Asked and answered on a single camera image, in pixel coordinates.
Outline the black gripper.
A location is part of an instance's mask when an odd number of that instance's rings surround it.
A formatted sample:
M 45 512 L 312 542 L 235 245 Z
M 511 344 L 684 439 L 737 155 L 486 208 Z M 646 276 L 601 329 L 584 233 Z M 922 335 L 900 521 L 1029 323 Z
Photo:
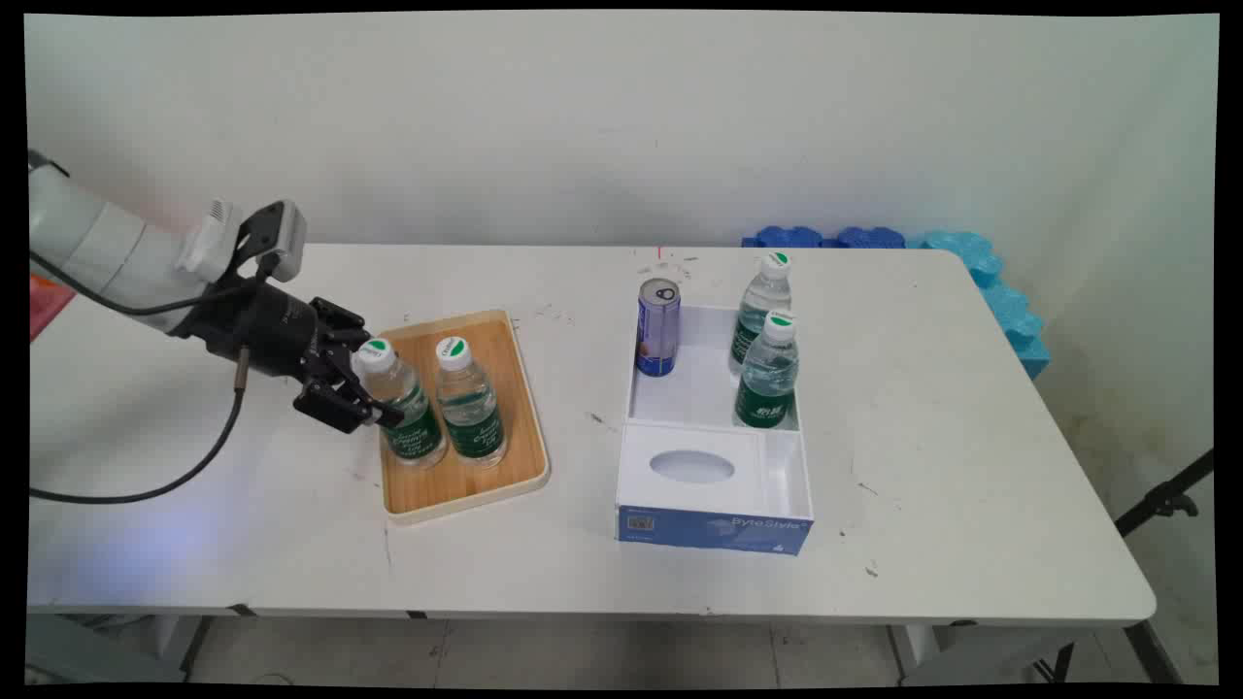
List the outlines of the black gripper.
M 360 315 L 252 280 L 222 280 L 208 290 L 231 295 L 189 308 L 177 338 L 200 338 L 208 353 L 229 361 L 237 361 L 245 347 L 252 369 L 302 383 L 295 410 L 338 432 L 401 423 L 404 413 L 374 398 L 353 369 L 353 354 L 373 338 Z

